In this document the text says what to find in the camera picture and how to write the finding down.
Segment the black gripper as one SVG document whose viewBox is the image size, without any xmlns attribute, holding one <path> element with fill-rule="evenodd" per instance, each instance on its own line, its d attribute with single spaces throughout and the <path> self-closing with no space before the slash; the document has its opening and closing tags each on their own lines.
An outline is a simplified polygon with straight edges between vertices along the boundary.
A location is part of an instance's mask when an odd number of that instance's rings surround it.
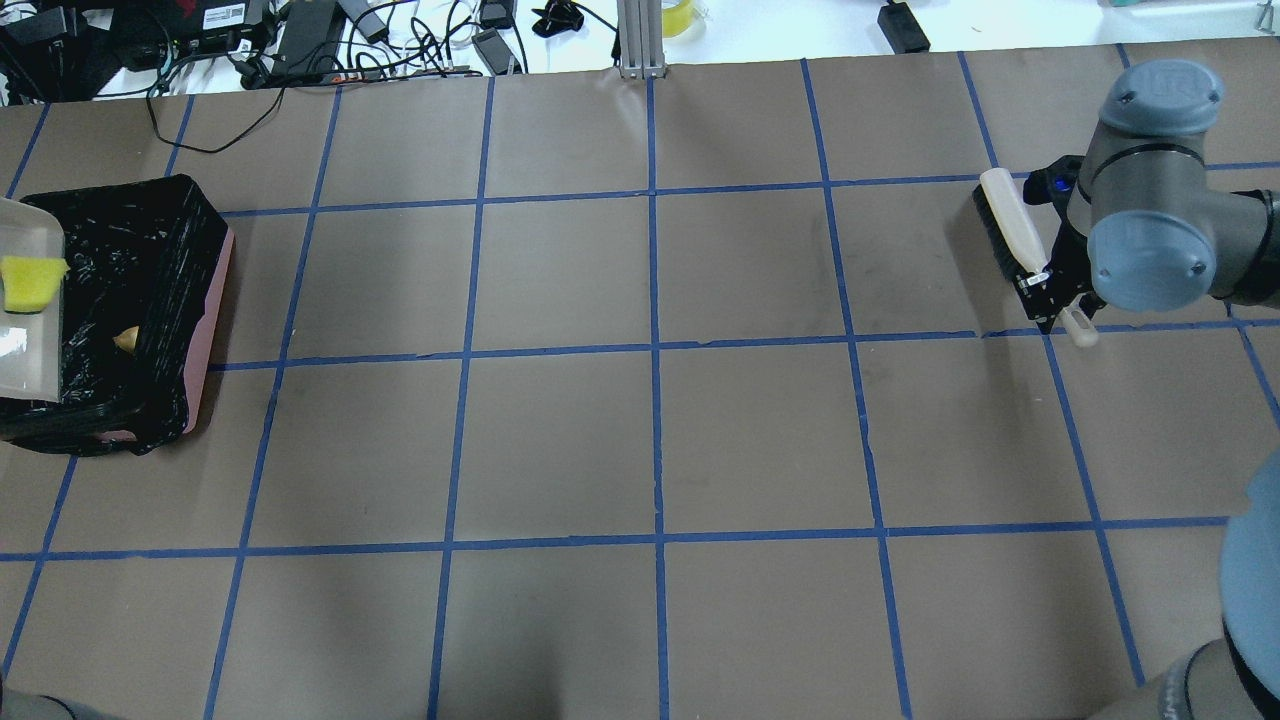
<svg viewBox="0 0 1280 720">
<path fill-rule="evenodd" d="M 1062 222 L 1041 269 L 1023 256 L 1021 250 L 1014 254 L 1014 287 L 1039 333 L 1051 334 L 1060 324 L 1068 334 L 1097 334 L 1093 316 L 1101 309 L 1101 297 L 1091 283 L 1085 236 Z"/>
</svg>

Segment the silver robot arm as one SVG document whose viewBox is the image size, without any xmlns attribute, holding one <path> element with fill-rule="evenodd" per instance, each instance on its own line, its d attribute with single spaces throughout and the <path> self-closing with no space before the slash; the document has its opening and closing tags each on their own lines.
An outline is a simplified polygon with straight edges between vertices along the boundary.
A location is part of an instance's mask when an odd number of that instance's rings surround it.
<svg viewBox="0 0 1280 720">
<path fill-rule="evenodd" d="M 1001 272 L 1042 333 L 1107 306 L 1170 313 L 1203 297 L 1277 306 L 1277 192 L 1208 183 L 1204 137 L 1224 95 L 1198 61 L 1125 69 L 1087 151 L 1033 170 L 1019 206 L 991 213 Z"/>
<path fill-rule="evenodd" d="M 1276 719 L 1279 716 L 1279 465 L 1249 482 L 1247 510 L 1230 518 L 1219 569 L 1220 638 L 1179 659 L 1096 719 Z"/>
</svg>

